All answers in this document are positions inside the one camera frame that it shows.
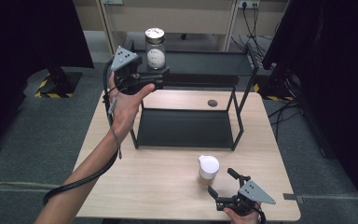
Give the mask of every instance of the jar lid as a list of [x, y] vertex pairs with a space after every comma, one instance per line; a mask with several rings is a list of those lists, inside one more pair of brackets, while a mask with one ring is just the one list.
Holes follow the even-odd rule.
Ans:
[[159, 44], [164, 41], [164, 31], [159, 28], [150, 28], [145, 32], [146, 42]]

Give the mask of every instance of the hand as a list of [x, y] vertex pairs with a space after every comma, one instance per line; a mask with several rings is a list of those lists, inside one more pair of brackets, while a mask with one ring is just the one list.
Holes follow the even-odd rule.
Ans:
[[231, 218], [231, 224], [256, 224], [258, 221], [258, 213], [256, 211], [245, 217], [238, 216], [232, 209], [227, 207], [223, 211]]
[[139, 111], [139, 104], [155, 89], [155, 85], [148, 84], [136, 94], [126, 95], [115, 88], [114, 76], [115, 73], [112, 72], [112, 75], [109, 78], [109, 86], [111, 89], [114, 88], [109, 93], [109, 99], [112, 101], [112, 99], [116, 97], [112, 129], [117, 135], [118, 141], [121, 143], [132, 129], [136, 114]]

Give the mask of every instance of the gray carpet floor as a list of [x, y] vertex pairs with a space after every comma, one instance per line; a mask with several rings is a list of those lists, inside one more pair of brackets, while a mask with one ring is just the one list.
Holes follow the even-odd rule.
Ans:
[[[170, 37], [171, 41], [176, 38], [178, 41], [172, 44], [173, 49], [182, 47], [179, 36]], [[213, 42], [213, 38], [188, 35], [186, 41], [189, 49], [202, 49], [200, 46]], [[232, 51], [238, 50], [235, 45], [231, 47]], [[95, 106], [101, 101], [103, 60], [107, 54], [101, 56], [94, 51], [91, 55], [101, 61], [95, 63], [94, 69], [64, 68], [83, 74], [72, 98], [36, 98], [34, 94], [47, 71], [29, 78], [27, 97], [0, 140], [0, 223], [32, 223], [48, 188], [60, 185], [71, 174]], [[263, 103], [268, 114], [283, 106], [279, 101]], [[285, 110], [283, 117], [297, 112], [298, 108]], [[355, 187], [337, 160], [321, 155], [301, 114], [280, 123], [278, 146], [299, 201], [301, 219], [295, 223], [358, 223]], [[75, 223], [102, 223], [102, 220], [77, 218]]]

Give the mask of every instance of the white cup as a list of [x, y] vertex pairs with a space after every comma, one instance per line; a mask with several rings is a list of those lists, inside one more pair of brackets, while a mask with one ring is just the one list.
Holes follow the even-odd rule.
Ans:
[[199, 184], [203, 187], [212, 185], [213, 180], [219, 171], [219, 161], [213, 156], [201, 155], [199, 157], [199, 164], [199, 176], [197, 178]]

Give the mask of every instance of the person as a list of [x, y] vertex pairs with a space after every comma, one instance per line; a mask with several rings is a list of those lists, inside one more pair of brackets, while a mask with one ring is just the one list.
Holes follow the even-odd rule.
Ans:
[[[110, 158], [112, 158], [118, 150], [120, 143], [132, 129], [140, 103], [155, 89], [154, 84], [148, 84], [134, 95], [123, 94], [118, 92], [118, 89], [115, 88], [114, 73], [112, 73], [109, 78], [109, 85], [113, 88], [109, 93], [110, 100], [116, 97], [116, 104], [113, 111], [114, 122], [103, 140], [63, 182], [63, 185], [93, 175], [108, 163]], [[78, 188], [62, 192], [50, 198], [35, 223], [71, 223], [86, 201], [97, 180], [98, 178]], [[231, 209], [225, 209], [225, 212], [231, 217], [231, 223], [235, 224], [256, 223], [258, 219], [258, 216], [254, 219], [254, 216], [250, 217], [250, 215], [247, 217], [239, 217]]]

